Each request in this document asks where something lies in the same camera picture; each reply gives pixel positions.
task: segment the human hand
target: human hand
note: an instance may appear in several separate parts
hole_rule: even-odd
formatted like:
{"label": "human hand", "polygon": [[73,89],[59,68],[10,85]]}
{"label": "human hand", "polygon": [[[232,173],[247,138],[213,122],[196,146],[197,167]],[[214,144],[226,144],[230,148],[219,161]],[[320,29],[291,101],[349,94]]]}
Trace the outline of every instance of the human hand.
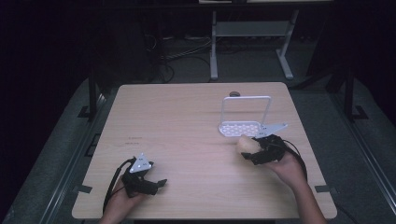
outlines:
{"label": "human hand", "polygon": [[145,198],[146,195],[142,193],[136,193],[136,196],[129,198],[120,177],[99,223],[115,224],[122,222],[131,213],[133,208]]}
{"label": "human hand", "polygon": [[288,151],[280,161],[267,162],[263,166],[273,170],[292,189],[306,184],[303,169],[297,159]]}

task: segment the beige object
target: beige object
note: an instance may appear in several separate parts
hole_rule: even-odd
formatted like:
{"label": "beige object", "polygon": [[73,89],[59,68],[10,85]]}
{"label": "beige object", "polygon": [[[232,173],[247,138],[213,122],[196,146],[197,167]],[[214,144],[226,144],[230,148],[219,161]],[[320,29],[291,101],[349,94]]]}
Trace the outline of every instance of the beige object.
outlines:
{"label": "beige object", "polygon": [[248,152],[254,154],[259,152],[262,148],[257,141],[254,141],[250,137],[242,134],[239,137],[238,143],[236,144],[236,151],[241,154],[242,152]]}
{"label": "beige object", "polygon": [[[283,83],[201,83],[126,85],[120,87],[82,183],[73,217],[97,219],[116,169],[144,153],[154,165],[148,181],[167,179],[155,196],[148,196],[128,216],[133,219],[278,219],[297,218],[294,195],[276,174],[251,165],[235,152],[239,137],[219,131],[221,102],[230,92],[269,95],[273,102],[268,123],[287,122],[276,135],[291,141],[305,161],[308,184],[326,218],[337,211],[288,88]],[[233,120],[262,118],[262,105],[245,102]]]}

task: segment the forearm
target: forearm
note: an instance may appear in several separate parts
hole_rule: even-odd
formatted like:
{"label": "forearm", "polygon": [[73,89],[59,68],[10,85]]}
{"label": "forearm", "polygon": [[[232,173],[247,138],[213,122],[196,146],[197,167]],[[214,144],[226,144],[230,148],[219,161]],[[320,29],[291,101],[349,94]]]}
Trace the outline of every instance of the forearm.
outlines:
{"label": "forearm", "polygon": [[99,224],[119,224],[123,218],[114,217],[112,214],[104,214],[99,220]]}
{"label": "forearm", "polygon": [[327,223],[324,218],[317,200],[306,182],[300,183],[292,188],[298,206],[300,220],[304,224]]}

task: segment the dark background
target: dark background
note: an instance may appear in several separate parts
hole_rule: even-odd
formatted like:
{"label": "dark background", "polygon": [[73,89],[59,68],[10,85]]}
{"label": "dark background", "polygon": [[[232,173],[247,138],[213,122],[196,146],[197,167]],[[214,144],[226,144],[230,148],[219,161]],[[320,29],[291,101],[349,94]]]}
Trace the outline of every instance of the dark background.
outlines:
{"label": "dark background", "polygon": [[[94,0],[84,4],[99,5]],[[317,38],[310,27],[318,27],[309,13],[312,12],[301,13],[293,38],[307,34]],[[315,74],[335,63],[349,64],[355,77],[369,88],[396,124],[396,3],[336,1],[330,15],[318,40],[311,72]],[[169,15],[165,19],[168,22],[163,25],[172,28],[167,31],[176,35],[183,35],[188,25],[203,26],[202,21],[175,22]],[[155,61],[155,55],[143,55],[139,57],[143,61],[132,66],[122,63],[125,58],[137,60],[118,48],[127,37],[120,36],[117,26],[129,22],[139,30],[134,34],[140,34],[142,21],[134,16],[87,11],[76,0],[0,1],[0,219],[18,194],[70,97],[88,77],[95,61],[100,60],[92,46],[99,46],[96,49],[108,56],[107,65],[102,62],[96,68],[102,74],[96,80],[102,91],[115,81],[115,74],[132,72],[131,79],[125,80],[128,82],[144,83],[152,78],[146,67]],[[140,43],[134,48],[143,48],[143,40]]]}

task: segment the wire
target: wire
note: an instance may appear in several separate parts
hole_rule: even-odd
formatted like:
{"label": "wire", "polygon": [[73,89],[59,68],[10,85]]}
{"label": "wire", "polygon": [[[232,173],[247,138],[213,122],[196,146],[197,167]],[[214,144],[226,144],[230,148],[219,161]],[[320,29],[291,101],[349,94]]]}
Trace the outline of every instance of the wire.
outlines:
{"label": "wire", "polygon": [[166,71],[167,71],[168,69],[171,70],[171,76],[170,76],[168,79],[165,78],[165,75],[164,75],[164,73],[163,73],[161,70],[158,71],[159,76],[160,76],[160,80],[162,81],[162,83],[163,83],[163,84],[169,83],[169,82],[175,77],[175,69],[173,69],[173,67],[170,66],[169,64],[164,64],[164,63],[163,63],[163,64],[160,64],[160,65],[165,66]]}
{"label": "wire", "polygon": [[356,220],[352,215],[350,215],[350,214],[348,213],[348,211],[345,210],[345,209],[344,209],[342,206],[340,206],[338,203],[335,203],[335,207],[338,208],[341,212],[343,212],[347,217],[349,217],[350,220],[353,221],[353,223],[359,224],[358,220]]}
{"label": "wire", "polygon": [[207,60],[205,60],[205,59],[203,59],[201,57],[198,57],[198,56],[184,56],[184,57],[180,57],[180,58],[177,58],[177,59],[174,59],[174,60],[178,60],[178,59],[198,59],[198,60],[203,61],[204,63],[206,63],[210,67],[210,63]]}
{"label": "wire", "polygon": [[289,142],[288,140],[285,140],[285,139],[282,139],[282,140],[283,140],[283,142],[286,142],[286,143],[288,143],[288,144],[291,144],[291,145],[294,147],[294,149],[296,149],[298,155],[301,156],[300,151],[297,149],[297,147],[296,147],[293,143],[291,143],[291,142]]}
{"label": "wire", "polygon": [[208,36],[197,36],[197,37],[195,37],[195,36],[185,36],[184,37],[184,40],[186,40],[186,41],[190,41],[190,42],[193,42],[193,43],[201,43],[201,42],[204,42],[205,40],[211,40],[210,39],[210,37],[208,37]]}
{"label": "wire", "polygon": [[117,189],[116,191],[112,192],[111,195],[110,195],[110,198],[113,197],[113,195],[115,195],[117,192],[119,192],[119,191],[122,190],[122,189],[125,189],[125,186],[122,186],[122,188]]}
{"label": "wire", "polygon": [[157,38],[155,38],[154,35],[145,35],[145,37],[150,37],[153,40],[153,44],[152,47],[150,47],[150,49],[146,49],[147,51],[151,51],[152,49],[155,49],[155,47],[157,47]]}
{"label": "wire", "polygon": [[176,59],[176,58],[180,58],[180,57],[183,57],[183,56],[187,56],[187,55],[190,55],[190,54],[193,54],[193,53],[200,52],[200,51],[210,47],[211,42],[212,42],[211,39],[208,38],[208,41],[206,41],[206,43],[204,43],[201,46],[198,46],[198,47],[196,47],[194,49],[189,49],[189,50],[186,50],[186,51],[174,54],[174,55],[162,56],[161,59],[162,60],[173,60],[173,59]]}
{"label": "wire", "polygon": [[239,52],[248,50],[248,44],[246,43],[246,41],[244,43],[245,44],[244,47],[240,44],[236,44],[235,42],[233,42],[231,40],[231,38],[226,38],[222,41],[220,41],[220,39],[219,39],[219,41],[217,41],[217,42],[219,42],[219,45],[218,45],[218,48],[219,48],[218,53],[219,54],[235,54],[235,53],[239,53]]}
{"label": "wire", "polygon": [[117,178],[119,177],[120,171],[121,171],[122,167],[128,162],[132,163],[132,162],[134,162],[134,159],[129,159],[129,160],[123,162],[122,165],[119,168],[117,168],[116,173],[113,175],[113,178],[111,179],[110,185],[108,186],[108,189],[107,189],[105,201],[103,202],[103,212],[105,212],[108,200],[110,200],[110,198],[114,195],[114,193],[112,193],[112,191],[113,191],[114,185],[116,184]]}
{"label": "wire", "polygon": [[281,149],[283,149],[283,150],[285,150],[285,151],[288,151],[290,154],[292,154],[293,156],[294,156],[294,158],[297,160],[297,162],[299,162],[300,163],[300,165],[301,165],[301,168],[303,169],[303,172],[304,172],[304,176],[305,176],[305,179],[308,181],[308,173],[307,173],[307,171],[306,171],[306,166],[305,166],[305,162],[304,162],[304,160],[303,160],[303,158],[301,157],[301,155],[300,155],[300,152],[299,153],[297,153],[298,152],[298,150],[297,150],[297,152],[295,152],[293,149],[291,149],[290,147],[288,147],[288,146],[281,146],[281,145],[278,145],[278,144],[274,144],[274,143],[264,143],[266,146],[272,146],[272,147],[279,147],[279,148],[281,148]]}

